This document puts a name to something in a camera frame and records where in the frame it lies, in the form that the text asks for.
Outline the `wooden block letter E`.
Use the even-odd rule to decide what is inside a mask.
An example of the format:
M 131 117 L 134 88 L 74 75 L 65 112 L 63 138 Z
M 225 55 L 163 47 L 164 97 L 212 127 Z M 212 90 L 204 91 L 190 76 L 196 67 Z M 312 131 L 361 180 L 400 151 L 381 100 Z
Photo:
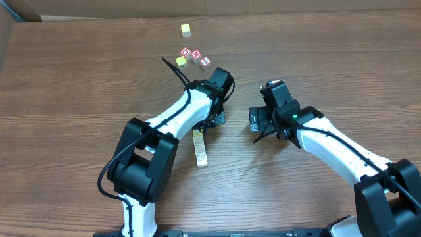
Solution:
M 202 137 L 202 136 L 194 136 L 193 137 L 193 144 L 194 144 L 194 146 L 204 145 L 205 144 L 204 143 L 204 137 Z

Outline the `green-sided wooden picture block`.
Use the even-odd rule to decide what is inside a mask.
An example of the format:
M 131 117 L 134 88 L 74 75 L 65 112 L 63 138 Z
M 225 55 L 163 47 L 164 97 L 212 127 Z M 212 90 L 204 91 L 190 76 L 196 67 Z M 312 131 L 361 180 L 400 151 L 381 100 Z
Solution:
M 197 155 L 196 160 L 197 160 L 197 166 L 198 167 L 207 167 L 208 166 L 208 159 L 207 159 L 206 154 Z

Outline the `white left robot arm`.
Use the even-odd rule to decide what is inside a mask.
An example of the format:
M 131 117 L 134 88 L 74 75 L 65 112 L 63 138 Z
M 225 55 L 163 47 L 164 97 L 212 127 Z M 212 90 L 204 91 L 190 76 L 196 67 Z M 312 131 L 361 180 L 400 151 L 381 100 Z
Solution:
M 129 120 L 113 158 L 101 171 L 97 185 L 107 178 L 114 186 L 111 198 L 122 202 L 124 224 L 113 236 L 154 236 L 155 204 L 170 180 L 180 140 L 193 129 L 206 131 L 224 124 L 223 104 L 234 90 L 234 78 L 216 68 L 208 80 L 185 84 L 181 98 L 162 114 L 142 121 Z

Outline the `blue-topped wooden letter block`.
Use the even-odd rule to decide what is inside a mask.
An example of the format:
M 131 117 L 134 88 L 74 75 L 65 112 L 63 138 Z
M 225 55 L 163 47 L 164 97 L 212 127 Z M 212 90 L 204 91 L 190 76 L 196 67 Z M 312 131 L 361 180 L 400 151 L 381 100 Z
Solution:
M 195 146 L 195 154 L 196 156 L 201 156 L 206 154 L 206 149 L 204 145 L 196 145 Z

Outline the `yellow-topped wooden block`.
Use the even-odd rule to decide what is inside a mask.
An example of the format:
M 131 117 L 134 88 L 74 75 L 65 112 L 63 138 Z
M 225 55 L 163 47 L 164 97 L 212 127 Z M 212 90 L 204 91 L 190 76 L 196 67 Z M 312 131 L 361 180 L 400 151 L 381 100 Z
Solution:
M 192 130 L 193 137 L 203 136 L 203 133 L 197 129 Z

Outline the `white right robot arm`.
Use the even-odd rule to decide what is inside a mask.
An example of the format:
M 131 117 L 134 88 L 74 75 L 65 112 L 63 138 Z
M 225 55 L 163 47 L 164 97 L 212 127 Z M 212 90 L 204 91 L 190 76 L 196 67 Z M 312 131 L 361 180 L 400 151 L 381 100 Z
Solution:
M 354 190 L 355 215 L 320 231 L 321 236 L 420 235 L 420 172 L 407 159 L 390 161 L 340 132 L 314 107 L 301 108 L 282 80 L 260 89 L 264 106 L 249 108 L 258 139 L 275 134 L 331 167 Z

